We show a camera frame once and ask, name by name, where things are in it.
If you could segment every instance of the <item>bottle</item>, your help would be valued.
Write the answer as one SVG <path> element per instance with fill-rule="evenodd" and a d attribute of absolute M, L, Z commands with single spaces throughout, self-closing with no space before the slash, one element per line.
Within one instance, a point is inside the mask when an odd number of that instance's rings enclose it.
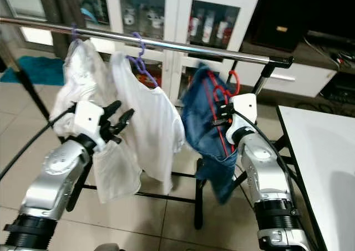
<path fill-rule="evenodd" d="M 204 26 L 204 33 L 202 36 L 202 41 L 204 43 L 210 42 L 214 20 L 215 20 L 215 12 L 208 11 L 207 16 L 206 16 L 205 26 Z"/>
<path fill-rule="evenodd" d="M 217 38 L 222 39 L 223 38 L 223 34 L 224 34 L 224 30 L 227 28 L 228 26 L 228 22 L 227 21 L 221 21 L 220 25 L 218 26 L 218 30 L 217 30 Z"/>
<path fill-rule="evenodd" d="M 199 19 L 197 17 L 192 17 L 191 31 L 190 31 L 191 36 L 193 36 L 193 37 L 196 36 L 198 26 L 199 26 Z"/>

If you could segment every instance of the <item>black cylinder joint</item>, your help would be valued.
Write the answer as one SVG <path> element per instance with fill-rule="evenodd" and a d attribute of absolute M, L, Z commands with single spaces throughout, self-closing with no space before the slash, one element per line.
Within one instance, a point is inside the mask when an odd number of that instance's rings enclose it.
<path fill-rule="evenodd" d="M 254 205 L 260 230 L 273 228 L 298 229 L 298 211 L 286 199 L 257 202 Z"/>
<path fill-rule="evenodd" d="M 56 225 L 52 219 L 20 214 L 13 224 L 5 225 L 4 230 L 10 232 L 6 245 L 46 250 Z"/>

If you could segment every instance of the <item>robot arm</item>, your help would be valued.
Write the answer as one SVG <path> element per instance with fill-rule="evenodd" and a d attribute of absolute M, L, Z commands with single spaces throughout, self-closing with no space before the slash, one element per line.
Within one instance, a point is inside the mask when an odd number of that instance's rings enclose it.
<path fill-rule="evenodd" d="M 231 98 L 229 110 L 256 120 L 254 94 Z M 290 187 L 284 171 L 277 163 L 277 155 L 265 139 L 250 124 L 233 111 L 232 126 L 226 136 L 238 146 L 241 164 L 247 173 L 247 183 L 258 222 L 258 241 L 262 250 L 310 251 L 305 232 L 302 230 L 294 208 Z"/>
<path fill-rule="evenodd" d="M 5 226 L 10 234 L 5 245 L 0 245 L 0 251 L 48 248 L 57 221 L 65 208 L 68 209 L 68 202 L 75 198 L 75 182 L 90 170 L 94 151 L 101 150 L 109 140 L 120 141 L 114 135 L 126 127 L 134 110 L 125 112 L 111 126 L 107 119 L 119 106 L 120 101 L 106 108 L 88 101 L 78 102 L 74 118 L 76 136 L 69 137 L 45 157 L 41 173 L 27 190 L 17 219 Z"/>

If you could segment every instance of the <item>white t-shirt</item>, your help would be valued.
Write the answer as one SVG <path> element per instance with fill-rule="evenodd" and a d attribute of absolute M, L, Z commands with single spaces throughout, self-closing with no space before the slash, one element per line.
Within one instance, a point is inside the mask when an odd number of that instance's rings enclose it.
<path fill-rule="evenodd" d="M 79 100 L 92 100 L 105 107 L 117 98 L 117 91 L 105 63 L 87 40 L 76 40 L 70 45 L 64 64 L 65 85 L 61 88 L 50 114 L 53 120 Z M 117 123 L 118 114 L 109 118 Z M 61 136 L 72 135 L 74 114 L 66 114 L 54 125 Z M 140 188 L 141 168 L 135 153 L 123 140 L 119 145 L 109 141 L 103 151 L 93 156 L 93 169 L 101 203 L 134 194 Z"/>
<path fill-rule="evenodd" d="M 110 72 L 122 102 L 120 114 L 133 108 L 130 126 L 124 130 L 128 146 L 136 153 L 138 164 L 150 176 L 164 182 L 169 193 L 173 155 L 185 140 L 180 115 L 160 87 L 149 89 L 132 73 L 125 54 L 111 56 Z"/>

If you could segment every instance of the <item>denim clothing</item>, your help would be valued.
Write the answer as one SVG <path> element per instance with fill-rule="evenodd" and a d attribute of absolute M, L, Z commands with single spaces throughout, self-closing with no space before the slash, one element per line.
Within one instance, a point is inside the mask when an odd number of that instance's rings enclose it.
<path fill-rule="evenodd" d="M 210 109 L 205 86 L 213 102 L 214 110 L 216 104 L 213 97 L 214 84 L 208 77 L 209 68 L 201 65 L 194 75 L 192 84 L 182 102 L 182 122 L 185 127 L 185 135 L 188 143 L 202 155 L 203 165 L 198 169 L 196 178 L 199 180 L 210 180 L 216 197 L 220 203 L 225 203 L 233 191 L 232 177 L 237 159 L 237 151 L 231 152 L 231 145 L 225 135 L 227 128 L 220 126 L 222 136 L 228 151 L 226 156 L 217 127 L 212 126 L 213 114 Z M 226 84 L 215 75 L 217 84 L 226 89 Z M 217 91 L 219 100 L 224 97 L 221 91 Z"/>

